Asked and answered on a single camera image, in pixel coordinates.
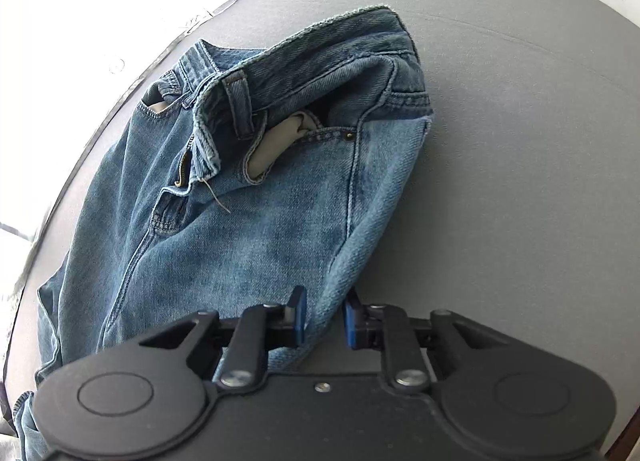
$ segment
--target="gray table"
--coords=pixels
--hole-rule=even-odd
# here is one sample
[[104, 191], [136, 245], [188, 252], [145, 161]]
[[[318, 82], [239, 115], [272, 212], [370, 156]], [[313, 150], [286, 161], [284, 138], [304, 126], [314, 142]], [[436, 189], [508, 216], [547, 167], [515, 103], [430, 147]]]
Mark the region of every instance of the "gray table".
[[[268, 46], [311, 22], [387, 3], [422, 56], [437, 119], [366, 271], [366, 301], [413, 316], [448, 307], [587, 365], [618, 418], [640, 403], [640, 29], [596, 0], [239, 0], [197, 38]], [[11, 402], [38, 364], [35, 292], [60, 265], [103, 153], [144, 87], [106, 128], [52, 218], [18, 314]], [[375, 369], [340, 329], [305, 369]]]

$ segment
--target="belt loop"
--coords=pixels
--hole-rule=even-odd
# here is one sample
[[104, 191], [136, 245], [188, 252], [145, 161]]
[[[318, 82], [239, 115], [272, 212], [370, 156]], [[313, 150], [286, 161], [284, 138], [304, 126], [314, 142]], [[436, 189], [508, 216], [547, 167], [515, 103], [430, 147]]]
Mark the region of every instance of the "belt loop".
[[226, 95], [229, 98], [234, 129], [239, 139], [247, 139], [254, 134], [254, 122], [251, 117], [251, 96], [246, 75], [242, 70], [225, 76], [222, 80]]

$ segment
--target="silver bolt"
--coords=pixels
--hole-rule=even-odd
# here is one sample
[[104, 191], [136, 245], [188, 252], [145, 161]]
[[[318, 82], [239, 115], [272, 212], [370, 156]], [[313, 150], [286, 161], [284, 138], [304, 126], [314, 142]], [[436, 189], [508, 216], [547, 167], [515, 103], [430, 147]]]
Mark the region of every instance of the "silver bolt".
[[396, 381], [400, 385], [405, 387], [416, 387], [425, 383], [429, 377], [427, 373], [419, 371], [418, 369], [405, 369], [396, 374]]
[[328, 393], [328, 392], [331, 392], [331, 385], [326, 383], [326, 381], [320, 381], [319, 383], [316, 383], [314, 385], [314, 389], [318, 393]]
[[220, 376], [220, 381], [228, 387], [245, 387], [254, 377], [249, 371], [229, 371]]

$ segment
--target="jeans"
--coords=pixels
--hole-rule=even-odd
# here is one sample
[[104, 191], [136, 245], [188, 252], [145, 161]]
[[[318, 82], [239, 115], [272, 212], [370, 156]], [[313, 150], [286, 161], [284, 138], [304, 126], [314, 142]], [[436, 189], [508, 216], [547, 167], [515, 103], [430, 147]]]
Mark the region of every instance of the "jeans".
[[[252, 178], [265, 131], [301, 108], [317, 128]], [[415, 45], [385, 7], [267, 50], [198, 41], [104, 156], [66, 259], [39, 289], [36, 383], [193, 311], [284, 303], [298, 284], [306, 343], [271, 351], [270, 368], [302, 357], [382, 235], [431, 112]], [[14, 416], [32, 461], [44, 442], [23, 396]]]

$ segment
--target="waistband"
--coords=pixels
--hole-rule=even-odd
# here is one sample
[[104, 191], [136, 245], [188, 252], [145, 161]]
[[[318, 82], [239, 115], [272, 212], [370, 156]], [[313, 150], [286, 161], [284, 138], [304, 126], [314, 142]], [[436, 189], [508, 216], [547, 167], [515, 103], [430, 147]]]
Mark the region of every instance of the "waistband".
[[[418, 60], [402, 21], [386, 6], [329, 18], [266, 50], [220, 48], [199, 40], [175, 68], [192, 91], [185, 104], [194, 105], [197, 161], [203, 161], [202, 167], [197, 167], [198, 175], [213, 176], [220, 168], [212, 117], [220, 112], [221, 104], [222, 110], [231, 113], [238, 137], [251, 137], [257, 113], [267, 109], [268, 125], [279, 123], [305, 105], [287, 102], [288, 98], [303, 88], [312, 90], [308, 86], [313, 81], [345, 63], [373, 55], [401, 54]], [[315, 99], [299, 98], [298, 103]]]

